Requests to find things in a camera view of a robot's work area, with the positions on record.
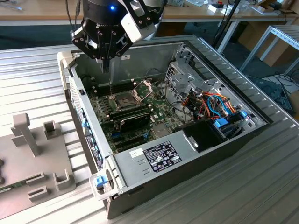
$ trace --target warning label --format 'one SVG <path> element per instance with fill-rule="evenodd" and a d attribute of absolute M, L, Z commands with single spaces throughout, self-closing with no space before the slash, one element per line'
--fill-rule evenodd
<path fill-rule="evenodd" d="M 146 149 L 143 153 L 156 173 L 182 161 L 169 141 Z"/>

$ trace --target black cable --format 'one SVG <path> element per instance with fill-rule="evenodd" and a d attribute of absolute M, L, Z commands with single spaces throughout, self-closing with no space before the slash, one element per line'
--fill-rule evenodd
<path fill-rule="evenodd" d="M 214 41 L 213 41 L 213 44 L 212 44 L 212 47 L 213 47 L 213 48 L 216 47 L 218 41 L 220 40 L 220 37 L 222 36 L 222 34 L 223 34 L 223 32 L 224 32 L 226 26 L 229 24 L 229 21 L 230 21 L 230 19 L 232 18 L 233 14 L 234 14 L 234 12 L 235 12 L 235 9 L 236 9 L 237 6 L 239 5 L 240 1 L 241 1 L 241 0 L 236 0 L 236 1 L 235 1 L 234 6 L 233 6 L 232 10 L 229 12 L 229 15 L 228 15 L 228 17 L 227 17 L 227 19 L 226 19 L 224 25 L 221 27 L 220 32 L 216 35 L 216 37 L 215 37 L 215 39 L 214 39 Z"/>
<path fill-rule="evenodd" d="M 168 2 L 168 0 L 164 0 L 164 1 L 163 1 L 163 5 L 161 6 L 161 8 L 160 8 L 160 10 L 159 10 L 159 12 L 158 12 L 158 16 L 159 16 L 159 17 L 161 17 L 161 15 L 162 15 L 162 13 L 163 13 L 163 11 L 164 11 L 164 7 L 166 6 L 167 2 Z"/>
<path fill-rule="evenodd" d="M 65 9 L 66 9 L 66 13 L 67 13 L 67 16 L 69 18 L 69 21 L 70 21 L 71 29 L 74 30 L 74 26 L 71 22 L 71 16 L 70 16 L 70 12 L 69 12 L 69 2 L 68 2 L 68 0 L 65 0 Z"/>
<path fill-rule="evenodd" d="M 76 5 L 76 12 L 75 12 L 75 28 L 77 29 L 77 17 L 80 14 L 80 8 L 81 8 L 81 0 L 77 1 L 77 5 Z"/>
<path fill-rule="evenodd" d="M 218 27 L 218 29 L 217 29 L 215 35 L 214 35 L 213 42 L 214 42 L 214 40 L 215 40 L 216 35 L 217 35 L 218 32 L 219 32 L 220 27 L 222 26 L 222 23 L 223 23 L 223 21 L 224 21 L 224 18 L 225 18 L 225 15 L 226 15 L 226 11 L 227 11 L 227 10 L 228 10 L 228 4 L 226 5 L 226 9 L 225 9 L 225 13 L 224 13 L 224 16 L 223 16 L 223 18 L 222 18 L 222 21 L 221 21 L 221 23 L 220 23 L 220 25 L 219 25 L 219 27 Z"/>

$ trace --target power cord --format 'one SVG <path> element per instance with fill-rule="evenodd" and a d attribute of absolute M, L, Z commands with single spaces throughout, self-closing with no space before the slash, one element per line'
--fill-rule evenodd
<path fill-rule="evenodd" d="M 67 16 L 69 18 L 71 29 L 74 30 L 74 26 L 73 26 L 73 24 L 71 22 L 71 16 L 70 16 L 70 12 L 69 12 L 69 2 L 68 2 L 68 0 L 65 0 L 65 9 L 66 9 Z"/>
<path fill-rule="evenodd" d="M 81 8 L 81 0 L 77 1 L 77 5 L 76 5 L 76 12 L 75 12 L 75 28 L 77 29 L 77 17 L 80 14 L 80 8 Z"/>
<path fill-rule="evenodd" d="M 220 25 L 219 25 L 219 27 L 218 27 L 218 29 L 217 29 L 215 35 L 214 35 L 213 42 L 215 41 L 215 37 L 216 37 L 216 35 L 218 34 L 220 27 L 222 26 L 222 23 L 223 23 L 223 21 L 224 21 L 224 18 L 225 18 L 225 15 L 226 15 L 227 10 L 228 10 L 228 4 L 226 5 L 225 13 L 224 13 L 224 16 L 223 16 L 223 18 L 222 18 L 222 20 L 221 20 L 221 23 L 220 23 Z"/>
<path fill-rule="evenodd" d="M 223 34 L 223 32 L 224 32 L 226 26 L 229 24 L 229 21 L 230 21 L 230 19 L 232 18 L 233 14 L 234 14 L 234 12 L 235 12 L 235 9 L 238 7 L 240 1 L 241 1 L 241 0 L 236 0 L 236 1 L 235 1 L 234 6 L 233 6 L 232 10 L 229 12 L 228 17 L 227 17 L 227 19 L 226 19 L 224 25 L 221 26 L 221 29 L 220 29 L 219 33 L 216 34 L 215 39 L 213 40 L 213 44 L 212 44 L 212 47 L 213 47 L 213 48 L 216 47 L 218 41 L 219 41 L 220 38 L 221 38 L 221 35 Z"/>

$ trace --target aluminum profile table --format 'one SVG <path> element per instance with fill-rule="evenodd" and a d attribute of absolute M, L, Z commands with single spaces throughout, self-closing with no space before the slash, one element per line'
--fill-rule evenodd
<path fill-rule="evenodd" d="M 298 223 L 299 124 L 254 86 L 204 40 L 193 35 L 152 42 L 188 40 L 215 64 L 274 123 L 236 155 L 171 188 L 114 220 L 93 198 L 89 168 L 59 80 L 56 54 L 73 46 L 0 51 L 0 134 L 8 118 L 26 111 L 32 126 L 59 122 L 64 132 L 77 188 L 1 220 L 11 223 L 232 224 Z M 209 76 L 209 70 L 198 66 Z"/>
<path fill-rule="evenodd" d="M 279 39 L 285 41 L 295 49 L 299 50 L 299 25 L 282 25 L 282 26 L 269 26 L 261 39 L 257 42 L 256 46 L 253 48 L 252 52 L 249 54 L 245 62 L 240 68 L 240 71 L 243 71 L 248 63 L 251 62 L 253 57 L 256 55 L 259 48 L 262 44 L 267 40 L 269 34 L 274 34 L 276 38 L 269 45 L 266 51 L 261 56 L 260 60 L 263 61 L 264 58 L 268 55 L 268 53 L 272 50 Z M 293 64 L 285 71 L 285 74 L 288 74 L 294 66 L 299 62 L 299 58 L 297 58 Z"/>

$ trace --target circuit board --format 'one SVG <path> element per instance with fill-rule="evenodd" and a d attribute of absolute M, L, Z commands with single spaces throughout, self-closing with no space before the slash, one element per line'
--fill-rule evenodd
<path fill-rule="evenodd" d="M 174 130 L 175 127 L 184 124 L 184 118 L 179 118 L 172 111 L 172 107 L 165 101 L 162 90 L 154 84 L 153 92 L 145 85 L 138 86 L 136 91 L 142 102 L 133 99 L 132 91 L 119 92 L 109 96 L 98 97 L 95 94 L 89 96 L 95 114 L 101 124 L 105 137 L 116 154 L 146 142 L 164 137 Z M 107 117 L 108 114 L 129 109 L 136 106 L 149 105 L 150 121 L 142 127 L 119 134 L 115 130 L 115 124 Z"/>

